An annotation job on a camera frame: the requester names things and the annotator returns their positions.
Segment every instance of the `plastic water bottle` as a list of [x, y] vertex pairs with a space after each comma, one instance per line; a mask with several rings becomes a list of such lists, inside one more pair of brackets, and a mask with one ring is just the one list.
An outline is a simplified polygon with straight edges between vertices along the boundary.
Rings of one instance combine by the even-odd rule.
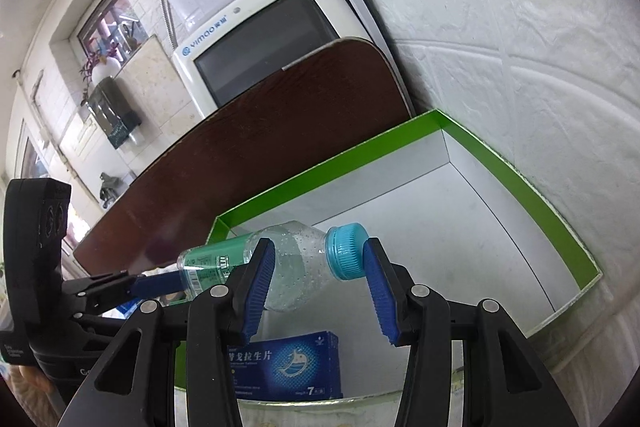
[[369, 238], [359, 223], [327, 232], [298, 221], [267, 227], [180, 254], [177, 266], [190, 297], [222, 284], [236, 266], [248, 263], [261, 237], [273, 241], [276, 264], [267, 300], [268, 310], [299, 308], [332, 280], [364, 277], [362, 245]]

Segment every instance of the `brown wooden table top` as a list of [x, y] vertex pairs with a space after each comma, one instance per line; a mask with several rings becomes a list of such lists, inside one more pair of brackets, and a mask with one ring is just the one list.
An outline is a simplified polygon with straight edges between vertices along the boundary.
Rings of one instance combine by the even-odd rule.
[[150, 165], [76, 249], [92, 275], [202, 245], [218, 214], [409, 120], [385, 57], [337, 41], [220, 108]]

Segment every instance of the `window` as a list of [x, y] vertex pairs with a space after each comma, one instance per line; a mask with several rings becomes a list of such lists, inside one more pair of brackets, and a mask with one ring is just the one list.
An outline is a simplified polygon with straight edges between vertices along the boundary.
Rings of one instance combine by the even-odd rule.
[[27, 142], [24, 146], [24, 157], [22, 158], [22, 169], [20, 170], [20, 177], [22, 178], [47, 178], [49, 172], [44, 165], [38, 153], [31, 144], [31, 140], [27, 138]]
[[128, 0], [102, 0], [78, 33], [78, 40], [88, 56], [106, 55], [117, 45], [116, 55], [123, 64], [147, 38], [145, 29]]

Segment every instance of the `white monitor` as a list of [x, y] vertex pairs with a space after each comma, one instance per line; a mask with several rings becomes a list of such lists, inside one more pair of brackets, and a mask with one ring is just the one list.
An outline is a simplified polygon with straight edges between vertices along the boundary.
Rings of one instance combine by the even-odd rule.
[[371, 40], [345, 0], [236, 0], [172, 61], [204, 118], [271, 73], [339, 38]]

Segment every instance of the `blue bottle cap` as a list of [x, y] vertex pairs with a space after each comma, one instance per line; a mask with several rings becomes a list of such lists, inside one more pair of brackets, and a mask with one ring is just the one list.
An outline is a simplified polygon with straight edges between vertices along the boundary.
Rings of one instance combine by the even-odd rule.
[[362, 246], [369, 234], [360, 223], [333, 227], [326, 233], [326, 259], [334, 275], [343, 281], [364, 277]]

